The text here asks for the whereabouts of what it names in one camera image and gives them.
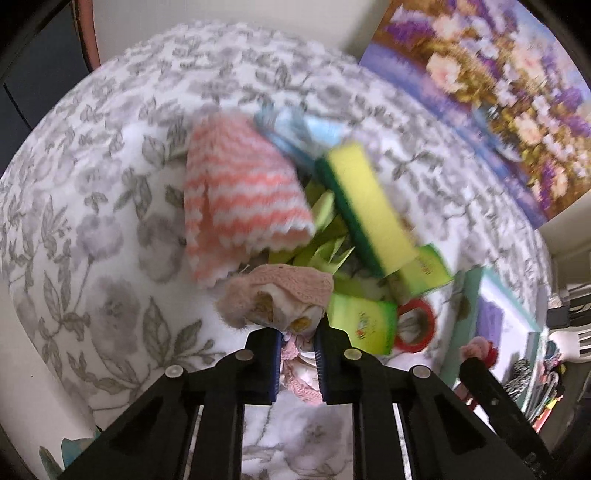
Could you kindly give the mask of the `red tape roll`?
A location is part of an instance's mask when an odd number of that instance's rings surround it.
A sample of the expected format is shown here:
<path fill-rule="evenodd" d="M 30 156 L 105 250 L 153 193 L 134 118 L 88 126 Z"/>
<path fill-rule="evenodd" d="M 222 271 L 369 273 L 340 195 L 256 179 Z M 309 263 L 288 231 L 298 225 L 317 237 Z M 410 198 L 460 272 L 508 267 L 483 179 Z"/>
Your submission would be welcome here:
<path fill-rule="evenodd" d="M 429 303 L 423 299 L 412 299 L 398 308 L 397 333 L 394 347 L 418 353 L 425 350 L 436 332 L 436 319 Z"/>

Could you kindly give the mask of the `colourful stationery pile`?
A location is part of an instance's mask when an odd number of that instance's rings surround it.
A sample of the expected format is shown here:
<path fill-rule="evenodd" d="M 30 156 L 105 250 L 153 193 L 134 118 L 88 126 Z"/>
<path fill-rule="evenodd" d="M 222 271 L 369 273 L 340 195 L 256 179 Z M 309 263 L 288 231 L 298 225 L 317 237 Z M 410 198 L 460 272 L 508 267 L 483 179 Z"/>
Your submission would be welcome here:
<path fill-rule="evenodd" d="M 527 413 L 528 420 L 537 433 L 541 432 L 554 407 L 564 396 L 565 373 L 562 352 L 554 341 L 549 340 L 542 362 L 542 374 L 533 390 Z"/>

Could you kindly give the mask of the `green tissue pack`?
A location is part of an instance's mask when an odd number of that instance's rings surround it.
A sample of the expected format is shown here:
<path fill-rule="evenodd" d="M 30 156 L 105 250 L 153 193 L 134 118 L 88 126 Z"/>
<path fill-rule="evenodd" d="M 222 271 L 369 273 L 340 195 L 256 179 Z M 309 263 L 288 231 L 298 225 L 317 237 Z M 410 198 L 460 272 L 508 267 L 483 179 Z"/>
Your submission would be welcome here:
<path fill-rule="evenodd" d="M 332 328 L 346 332 L 353 347 L 373 355 L 392 351 L 398 323 L 393 302 L 334 293 L 327 316 Z"/>
<path fill-rule="evenodd" d="M 398 302 L 422 297 L 452 282 L 454 276 L 433 244 L 418 248 L 418 256 L 394 272 L 389 278 L 389 288 Z"/>

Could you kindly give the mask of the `pink striped cloth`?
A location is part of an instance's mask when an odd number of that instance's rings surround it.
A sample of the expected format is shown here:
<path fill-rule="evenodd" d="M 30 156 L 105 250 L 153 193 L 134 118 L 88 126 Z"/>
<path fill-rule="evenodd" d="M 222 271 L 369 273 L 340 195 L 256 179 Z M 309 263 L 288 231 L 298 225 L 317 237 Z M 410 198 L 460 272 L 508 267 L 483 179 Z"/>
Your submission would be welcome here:
<path fill-rule="evenodd" d="M 185 251 L 200 288 L 264 250 L 294 250 L 315 235 L 296 168 L 239 113 L 214 113 L 194 127 L 183 201 Z"/>

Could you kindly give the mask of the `blue face mask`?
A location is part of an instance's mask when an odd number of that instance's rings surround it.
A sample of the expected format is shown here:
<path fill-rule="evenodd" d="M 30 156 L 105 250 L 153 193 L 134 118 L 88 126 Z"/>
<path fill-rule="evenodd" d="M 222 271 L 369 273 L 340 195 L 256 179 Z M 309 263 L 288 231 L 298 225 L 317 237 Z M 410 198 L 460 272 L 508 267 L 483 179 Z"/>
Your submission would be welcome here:
<path fill-rule="evenodd" d="M 305 113 L 300 107 L 261 107 L 253 116 L 259 134 L 301 170 L 311 174 L 315 160 L 342 142 L 348 127 Z"/>

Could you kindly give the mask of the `white plastic basket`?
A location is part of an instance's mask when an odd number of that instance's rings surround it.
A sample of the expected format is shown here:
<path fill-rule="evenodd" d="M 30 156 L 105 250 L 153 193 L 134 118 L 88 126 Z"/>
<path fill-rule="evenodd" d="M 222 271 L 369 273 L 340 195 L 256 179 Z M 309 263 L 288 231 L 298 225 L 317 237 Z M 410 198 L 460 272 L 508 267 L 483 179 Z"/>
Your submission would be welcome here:
<path fill-rule="evenodd" d="M 590 338 L 589 326 L 558 329 L 549 334 L 549 340 L 558 348 L 563 363 L 589 363 Z"/>

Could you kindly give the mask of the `flower bouquet painting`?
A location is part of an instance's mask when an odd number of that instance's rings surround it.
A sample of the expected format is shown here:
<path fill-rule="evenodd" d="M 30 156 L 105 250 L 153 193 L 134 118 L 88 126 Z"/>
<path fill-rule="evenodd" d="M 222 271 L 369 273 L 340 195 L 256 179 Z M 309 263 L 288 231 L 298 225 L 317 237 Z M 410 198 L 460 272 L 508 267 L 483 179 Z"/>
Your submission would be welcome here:
<path fill-rule="evenodd" d="M 590 188 L 590 89 L 519 1 L 394 1 L 361 59 L 485 160 L 531 224 Z"/>

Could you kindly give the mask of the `pink floral scrunchie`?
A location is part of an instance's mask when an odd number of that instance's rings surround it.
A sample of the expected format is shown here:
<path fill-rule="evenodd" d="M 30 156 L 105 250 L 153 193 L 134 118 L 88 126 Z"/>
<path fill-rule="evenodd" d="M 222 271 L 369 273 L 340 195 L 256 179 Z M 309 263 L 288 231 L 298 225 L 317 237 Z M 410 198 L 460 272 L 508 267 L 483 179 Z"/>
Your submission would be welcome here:
<path fill-rule="evenodd" d="M 228 280 L 216 310 L 228 326 L 280 331 L 280 383 L 301 401 L 322 404 L 314 337 L 334 291 L 329 273 L 307 266 L 266 264 Z"/>

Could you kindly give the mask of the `yellow green sponge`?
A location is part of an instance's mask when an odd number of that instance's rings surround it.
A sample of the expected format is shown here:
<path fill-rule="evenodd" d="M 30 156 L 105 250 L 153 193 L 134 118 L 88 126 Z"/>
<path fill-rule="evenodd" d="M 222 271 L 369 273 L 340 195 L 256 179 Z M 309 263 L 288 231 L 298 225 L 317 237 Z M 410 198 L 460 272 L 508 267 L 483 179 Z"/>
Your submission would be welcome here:
<path fill-rule="evenodd" d="M 335 194 L 342 220 L 355 244 L 356 255 L 377 278 L 385 278 L 418 257 L 377 177 L 370 157 L 359 143 L 329 150 L 315 161 L 315 174 Z"/>

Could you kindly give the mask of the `lime green cloth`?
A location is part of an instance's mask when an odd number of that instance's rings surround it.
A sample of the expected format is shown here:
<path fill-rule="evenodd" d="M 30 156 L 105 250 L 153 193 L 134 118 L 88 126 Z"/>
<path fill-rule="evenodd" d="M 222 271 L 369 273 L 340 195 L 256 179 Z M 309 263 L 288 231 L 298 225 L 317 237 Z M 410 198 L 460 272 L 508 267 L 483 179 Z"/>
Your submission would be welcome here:
<path fill-rule="evenodd" d="M 366 273 L 365 267 L 356 254 L 349 228 L 339 214 L 335 193 L 311 180 L 305 185 L 304 194 L 314 217 L 314 237 L 307 245 L 294 250 L 270 251 L 267 260 L 270 264 L 312 267 L 329 273 L 335 292 L 370 298 L 370 287 L 358 276 Z"/>

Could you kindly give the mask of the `leopard print scrunchie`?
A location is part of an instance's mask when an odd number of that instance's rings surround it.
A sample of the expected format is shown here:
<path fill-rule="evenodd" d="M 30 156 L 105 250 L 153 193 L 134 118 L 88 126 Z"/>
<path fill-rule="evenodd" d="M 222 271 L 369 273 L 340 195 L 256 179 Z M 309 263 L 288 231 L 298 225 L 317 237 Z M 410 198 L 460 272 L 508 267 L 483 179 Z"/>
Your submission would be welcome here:
<path fill-rule="evenodd" d="M 509 379 L 504 383 L 504 389 L 514 402 L 517 402 L 528 389 L 532 374 L 531 363 L 526 358 L 521 358 L 512 365 Z"/>

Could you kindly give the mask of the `teal and white tray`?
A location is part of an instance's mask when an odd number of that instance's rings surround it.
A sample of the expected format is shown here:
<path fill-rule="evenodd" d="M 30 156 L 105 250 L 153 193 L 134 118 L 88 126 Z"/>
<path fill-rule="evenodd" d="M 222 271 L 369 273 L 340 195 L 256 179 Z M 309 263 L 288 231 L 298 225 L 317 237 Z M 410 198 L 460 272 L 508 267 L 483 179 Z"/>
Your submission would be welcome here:
<path fill-rule="evenodd" d="M 517 362 L 529 362 L 531 374 L 516 404 L 525 410 L 533 395 L 540 361 L 544 353 L 543 327 L 488 267 L 476 267 L 464 275 L 458 318 L 440 378 L 450 387 L 460 383 L 460 349 L 473 338 L 483 337 L 497 350 L 491 373 L 507 384 L 516 372 Z"/>

